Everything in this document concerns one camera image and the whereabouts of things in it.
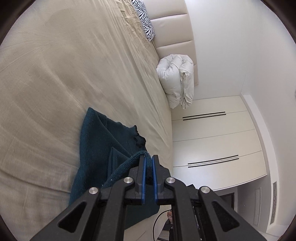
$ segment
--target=zebra print pillow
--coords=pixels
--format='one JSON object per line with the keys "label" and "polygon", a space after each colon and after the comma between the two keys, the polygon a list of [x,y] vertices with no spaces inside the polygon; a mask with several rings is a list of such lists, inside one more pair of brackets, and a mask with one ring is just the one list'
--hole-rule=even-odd
{"label": "zebra print pillow", "polygon": [[131,3],[139,15],[147,39],[150,42],[154,38],[155,32],[149,19],[148,13],[146,11],[145,5],[141,0],[131,0]]}

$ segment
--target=beige bed sheet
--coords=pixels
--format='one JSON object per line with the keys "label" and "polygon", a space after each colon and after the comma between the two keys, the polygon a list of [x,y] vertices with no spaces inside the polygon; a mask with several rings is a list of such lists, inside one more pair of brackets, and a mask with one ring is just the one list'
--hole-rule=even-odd
{"label": "beige bed sheet", "polygon": [[[19,241],[67,207],[88,107],[137,125],[172,171],[157,63],[129,0],[36,0],[16,21],[0,46],[0,213]],[[156,216],[125,240],[151,241]]]}

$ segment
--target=metal screw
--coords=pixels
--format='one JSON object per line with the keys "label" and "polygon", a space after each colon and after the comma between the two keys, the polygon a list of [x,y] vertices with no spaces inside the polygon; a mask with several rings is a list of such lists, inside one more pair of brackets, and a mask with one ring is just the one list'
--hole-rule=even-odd
{"label": "metal screw", "polygon": [[209,192],[210,192],[210,189],[209,189],[208,187],[206,187],[206,186],[201,187],[200,190],[201,190],[203,193],[209,193]]}
{"label": "metal screw", "polygon": [[131,183],[133,181],[133,179],[131,177],[126,177],[123,181],[125,183]]}
{"label": "metal screw", "polygon": [[90,194],[96,194],[99,190],[97,188],[90,188],[89,193]]}
{"label": "metal screw", "polygon": [[176,181],[176,179],[173,178],[173,177],[168,177],[168,178],[166,179],[166,181],[167,181],[167,183],[174,183],[174,182]]}

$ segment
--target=headboard panel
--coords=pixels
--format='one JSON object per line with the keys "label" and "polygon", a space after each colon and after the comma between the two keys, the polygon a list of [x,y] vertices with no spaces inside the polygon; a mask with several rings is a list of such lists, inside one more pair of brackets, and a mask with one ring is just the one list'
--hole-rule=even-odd
{"label": "headboard panel", "polygon": [[186,54],[194,64],[194,85],[198,84],[193,32],[184,0],[143,0],[156,36],[153,40],[160,58]]}

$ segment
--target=blue rubber strip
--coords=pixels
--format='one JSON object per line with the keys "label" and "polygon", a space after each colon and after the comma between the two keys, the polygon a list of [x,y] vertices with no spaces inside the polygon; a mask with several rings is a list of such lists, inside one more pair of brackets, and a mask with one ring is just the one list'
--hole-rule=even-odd
{"label": "blue rubber strip", "polygon": [[146,157],[144,157],[144,168],[142,177],[142,204],[145,203],[145,190],[146,190]]}
{"label": "blue rubber strip", "polygon": [[152,171],[153,171],[153,186],[154,186],[154,200],[157,202],[157,180],[156,180],[156,170],[155,170],[155,162],[154,157],[152,157]]}

